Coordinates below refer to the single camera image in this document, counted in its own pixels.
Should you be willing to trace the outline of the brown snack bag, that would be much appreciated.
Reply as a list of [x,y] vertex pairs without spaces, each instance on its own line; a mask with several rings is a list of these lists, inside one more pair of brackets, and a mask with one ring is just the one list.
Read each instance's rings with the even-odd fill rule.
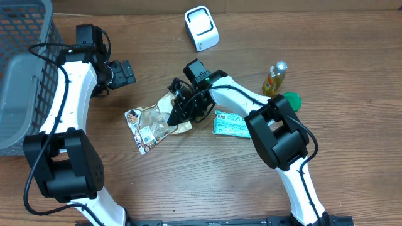
[[157,146],[169,134],[181,134],[192,129],[191,122],[176,126],[167,124],[173,110],[175,96],[168,92],[155,105],[135,108],[124,113],[136,147],[141,154],[146,154]]

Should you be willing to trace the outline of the teal snack packet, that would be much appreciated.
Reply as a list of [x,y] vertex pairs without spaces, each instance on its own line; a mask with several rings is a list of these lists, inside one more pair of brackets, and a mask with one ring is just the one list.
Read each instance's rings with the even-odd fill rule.
[[244,119],[234,113],[215,111],[213,134],[235,136],[250,139],[250,133]]

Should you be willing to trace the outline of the yellow liquid bottle silver cap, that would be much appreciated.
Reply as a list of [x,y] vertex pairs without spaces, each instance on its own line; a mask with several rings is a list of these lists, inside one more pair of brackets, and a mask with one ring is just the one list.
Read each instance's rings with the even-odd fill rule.
[[288,65],[285,61],[278,61],[269,69],[267,79],[262,86],[263,94],[268,97],[274,97],[285,79]]

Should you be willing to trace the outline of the green lid white jar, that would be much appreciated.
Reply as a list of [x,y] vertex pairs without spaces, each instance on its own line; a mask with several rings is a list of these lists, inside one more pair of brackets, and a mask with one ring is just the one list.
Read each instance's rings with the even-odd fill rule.
[[302,107],[302,98],[296,92],[285,92],[283,96],[290,103],[294,112],[298,112]]

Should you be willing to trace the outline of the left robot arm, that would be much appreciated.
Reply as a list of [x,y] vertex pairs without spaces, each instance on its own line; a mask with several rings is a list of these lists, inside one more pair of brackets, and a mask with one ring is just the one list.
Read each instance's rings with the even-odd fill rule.
[[110,61],[107,33],[92,24],[76,27],[76,43],[61,44],[55,60],[58,82],[53,103],[23,151],[31,168],[23,195],[25,209],[43,216],[76,208],[92,225],[134,225],[128,211],[106,190],[104,165],[85,133],[92,97],[135,83],[127,60]]

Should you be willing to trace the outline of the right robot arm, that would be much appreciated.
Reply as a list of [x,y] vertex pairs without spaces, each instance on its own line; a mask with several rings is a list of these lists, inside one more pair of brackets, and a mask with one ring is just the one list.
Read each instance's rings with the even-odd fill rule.
[[199,123],[216,105],[231,110],[244,119],[259,157],[278,172],[290,199],[293,224],[330,225],[308,170],[314,155],[308,154],[307,146],[316,138],[288,100],[256,94],[222,70],[207,70],[198,59],[183,73],[188,80],[174,78],[168,88],[175,96],[168,125]]

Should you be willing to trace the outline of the white barcode scanner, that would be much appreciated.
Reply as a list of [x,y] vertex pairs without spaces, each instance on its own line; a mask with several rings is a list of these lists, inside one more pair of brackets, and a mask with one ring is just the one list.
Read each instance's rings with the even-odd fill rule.
[[185,27],[197,52],[218,44],[219,32],[206,6],[197,6],[185,12]]

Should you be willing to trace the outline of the grey plastic mesh basket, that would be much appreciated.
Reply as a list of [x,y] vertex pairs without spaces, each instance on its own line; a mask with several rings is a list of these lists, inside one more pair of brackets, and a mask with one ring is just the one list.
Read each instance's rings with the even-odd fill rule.
[[1,155],[21,156],[24,137],[37,134],[58,82],[62,37],[50,0],[1,1]]

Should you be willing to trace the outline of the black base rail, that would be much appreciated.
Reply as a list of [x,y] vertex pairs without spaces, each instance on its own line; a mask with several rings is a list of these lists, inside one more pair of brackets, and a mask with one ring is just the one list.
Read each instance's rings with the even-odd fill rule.
[[[90,226],[89,222],[76,222],[75,226]],[[173,221],[138,220],[129,225],[135,226],[286,226],[299,225],[293,222],[291,217],[267,217],[266,219],[242,219],[242,220],[209,220],[209,221]],[[329,215],[324,225],[354,226],[352,217],[337,217]]]

